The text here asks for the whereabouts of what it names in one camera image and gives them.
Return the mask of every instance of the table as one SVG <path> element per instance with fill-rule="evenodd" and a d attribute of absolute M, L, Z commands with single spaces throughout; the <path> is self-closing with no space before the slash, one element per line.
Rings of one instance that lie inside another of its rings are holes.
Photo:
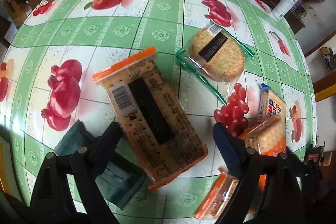
<path fill-rule="evenodd" d="M 209 155 L 155 192 L 148 192 L 145 184 L 123 211 L 111 203 L 109 206 L 121 223 L 161 223 L 162 219 L 164 223 L 198 222 L 192 216 L 224 163 L 211 133 L 213 111 L 221 103 L 192 73 L 180 67 L 174 53 L 209 22 L 205 17 L 208 8 L 202 0 L 54 0 L 47 4 L 48 1 L 51 0 L 44 1 L 46 6 L 40 8 L 43 13 L 29 15 L 5 57 L 5 62 L 14 59 L 15 63 L 0 106 L 0 123 L 11 132 L 15 171 L 24 201 L 29 204 L 45 155 L 77 119 L 95 136 L 115 120 L 108 97 L 103 88 L 94 85 L 92 74 L 154 45 L 158 51 L 155 62 L 162 77 L 179 97 Z M 316 106 L 298 41 L 288 23 L 276 20 L 265 3 L 219 1 L 232 17 L 227 31 L 255 52 L 238 80 L 247 90 L 249 123 L 256 119 L 259 86 L 266 83 L 287 103 L 286 142 L 302 160 L 306 144 L 315 144 Z M 51 92 L 47 83 L 51 67 L 69 59 L 82 65 L 80 100 L 67 129 L 57 131 L 42 118 L 41 110 L 46 108 Z M 222 83 L 211 83 L 223 91 Z M 292 141 L 290 111 L 294 105 L 301 109 L 298 118 L 302 136 L 298 142 Z M 118 147 L 118 151 L 136 162 L 129 146 Z M 76 208 L 84 211 L 73 177 L 68 180 Z"/>

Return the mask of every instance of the blue gripper pad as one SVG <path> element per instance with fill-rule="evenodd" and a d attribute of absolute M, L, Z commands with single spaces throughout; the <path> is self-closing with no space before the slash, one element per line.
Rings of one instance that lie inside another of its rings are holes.
<path fill-rule="evenodd" d="M 240 165 L 241 160 L 236 150 L 232 146 L 232 143 L 227 138 L 224 131 L 230 134 L 225 127 L 221 127 L 220 123 L 216 123 L 212 129 L 213 139 L 222 155 L 223 160 L 226 163 L 227 168 L 231 175 L 237 179 L 241 179 L 243 172 L 241 171 Z"/>

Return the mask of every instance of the metal screw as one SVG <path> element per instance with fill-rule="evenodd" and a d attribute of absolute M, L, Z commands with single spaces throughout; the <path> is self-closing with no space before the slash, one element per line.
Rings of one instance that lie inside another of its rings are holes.
<path fill-rule="evenodd" d="M 51 159 L 54 155 L 55 155 L 54 152 L 49 152 L 49 153 L 46 155 L 46 157 L 47 157 L 47 159 Z"/>
<path fill-rule="evenodd" d="M 286 153 L 283 153 L 283 152 L 281 152 L 280 154 L 279 154 L 279 156 L 280 156 L 280 158 L 282 158 L 282 159 L 286 159 L 288 156 L 287 156 L 287 154 Z"/>
<path fill-rule="evenodd" d="M 255 149 L 252 148 L 252 147 L 248 147 L 248 148 L 246 148 L 246 151 L 247 151 L 247 153 L 249 153 L 249 154 L 251 154 L 251 155 L 253 155 L 254 153 L 256 153 Z"/>
<path fill-rule="evenodd" d="M 87 148 L 85 146 L 82 146 L 78 149 L 78 153 L 84 154 L 87 151 Z"/>

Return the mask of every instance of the black rectangle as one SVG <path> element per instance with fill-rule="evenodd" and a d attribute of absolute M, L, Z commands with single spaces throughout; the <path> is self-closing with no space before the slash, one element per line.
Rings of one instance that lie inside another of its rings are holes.
<path fill-rule="evenodd" d="M 224 45 L 227 37 L 219 32 L 203 49 L 199 51 L 199 55 L 203 57 L 207 62 L 218 52 L 218 50 Z"/>
<path fill-rule="evenodd" d="M 163 117 L 144 79 L 138 78 L 129 83 L 128 86 L 158 144 L 164 144 L 174 138 L 173 132 Z"/>

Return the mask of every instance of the barcode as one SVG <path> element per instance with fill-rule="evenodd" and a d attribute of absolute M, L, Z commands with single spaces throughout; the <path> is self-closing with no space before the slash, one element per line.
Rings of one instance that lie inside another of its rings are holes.
<path fill-rule="evenodd" d="M 137 108 L 124 83 L 115 85 L 110 90 L 121 112 L 125 113 Z"/>
<path fill-rule="evenodd" d="M 215 24 L 212 24 L 209 28 L 208 28 L 208 32 L 210 34 L 212 34 L 214 37 L 221 31 L 220 27 L 218 27 Z"/>

